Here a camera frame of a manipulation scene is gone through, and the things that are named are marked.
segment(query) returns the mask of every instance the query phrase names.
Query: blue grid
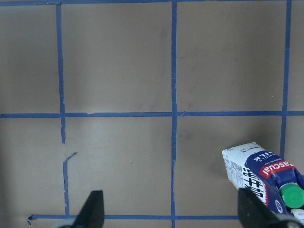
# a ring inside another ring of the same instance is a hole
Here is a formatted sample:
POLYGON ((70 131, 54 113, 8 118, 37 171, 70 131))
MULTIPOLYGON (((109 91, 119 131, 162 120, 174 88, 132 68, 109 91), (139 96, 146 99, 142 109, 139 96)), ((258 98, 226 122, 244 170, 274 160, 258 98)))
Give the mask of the blue grid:
MULTIPOLYGON (((171 228, 175 228, 176 220, 236 220, 235 215, 227 216, 178 216, 175 213, 174 196, 174 167, 176 162, 176 137, 177 137, 177 117, 182 116, 280 116, 281 142, 280 156, 284 157, 286 119, 288 116, 304 116, 304 111, 288 111, 288 78, 289 78, 289 56, 290 56, 290 31, 291 31, 291 8, 292 0, 282 0, 286 2, 286 25, 285 25, 285 61, 284 61, 284 88, 281 111, 228 111, 228 112, 178 112, 176 99, 176 36, 177 36, 177 3, 187 1, 203 0, 31 0, 31 1, 3 1, 0 7, 5 6, 36 6, 36 5, 56 5, 57 19, 57 51, 58 51, 58 80, 59 80, 59 98, 60 113, 21 113, 21 114, 0 114, 0 118, 60 118, 61 120, 61 138, 65 143, 66 118, 71 117, 172 117, 172 136, 171 136, 171 214, 167 216, 159 215, 106 215, 105 219, 147 219, 147 220, 171 220, 171 228), (127 112, 127 113, 66 113, 64 104, 64 74, 63 74, 63 52, 62 52, 62 31, 61 31, 61 5, 62 4, 98 4, 98 3, 155 3, 171 2, 172 4, 172 28, 171 28, 171 112, 127 112)), ((251 1, 251 0, 221 0, 221 1, 251 1)), ((65 215, 31 215, 28 219, 70 219, 75 215, 70 215, 68 198, 68 161, 75 156, 73 153, 63 162, 64 177, 64 196, 65 196, 65 215)))

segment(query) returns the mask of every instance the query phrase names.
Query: black object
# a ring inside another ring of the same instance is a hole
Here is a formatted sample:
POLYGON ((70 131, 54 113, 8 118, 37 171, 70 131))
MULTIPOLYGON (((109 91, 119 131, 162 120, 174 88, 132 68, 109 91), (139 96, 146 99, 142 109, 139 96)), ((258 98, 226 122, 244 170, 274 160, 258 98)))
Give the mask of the black object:
POLYGON ((250 189, 238 190, 237 212, 244 228, 304 228, 291 215, 273 213, 250 189))
POLYGON ((103 191, 92 191, 71 226, 60 228, 101 228, 105 219, 103 191))

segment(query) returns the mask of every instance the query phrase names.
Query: green cap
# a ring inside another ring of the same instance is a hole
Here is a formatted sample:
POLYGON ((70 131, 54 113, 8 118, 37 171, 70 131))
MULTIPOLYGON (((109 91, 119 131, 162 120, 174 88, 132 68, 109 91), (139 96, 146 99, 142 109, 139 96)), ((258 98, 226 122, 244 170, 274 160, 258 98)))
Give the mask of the green cap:
POLYGON ((304 190, 296 183, 283 185, 280 192, 286 206, 297 209, 304 205, 304 190))

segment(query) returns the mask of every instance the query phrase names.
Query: white circular logo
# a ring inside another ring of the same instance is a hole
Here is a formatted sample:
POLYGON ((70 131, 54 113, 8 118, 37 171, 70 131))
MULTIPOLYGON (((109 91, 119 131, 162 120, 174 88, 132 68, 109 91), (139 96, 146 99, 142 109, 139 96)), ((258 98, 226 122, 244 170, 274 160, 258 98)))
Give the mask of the white circular logo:
POLYGON ((278 200, 275 200, 275 205, 276 205, 277 211, 282 213, 283 208, 282 208, 282 205, 280 204, 280 202, 278 200))

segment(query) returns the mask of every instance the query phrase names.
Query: red label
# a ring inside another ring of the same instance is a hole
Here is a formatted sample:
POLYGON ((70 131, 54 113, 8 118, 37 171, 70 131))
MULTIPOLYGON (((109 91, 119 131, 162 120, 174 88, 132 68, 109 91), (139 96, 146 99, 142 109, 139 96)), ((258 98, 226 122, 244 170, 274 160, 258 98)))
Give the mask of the red label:
POLYGON ((281 160, 275 163, 271 163, 267 166, 263 166, 260 170, 260 174, 268 179, 271 174, 288 169, 295 169, 295 166, 285 160, 281 160))

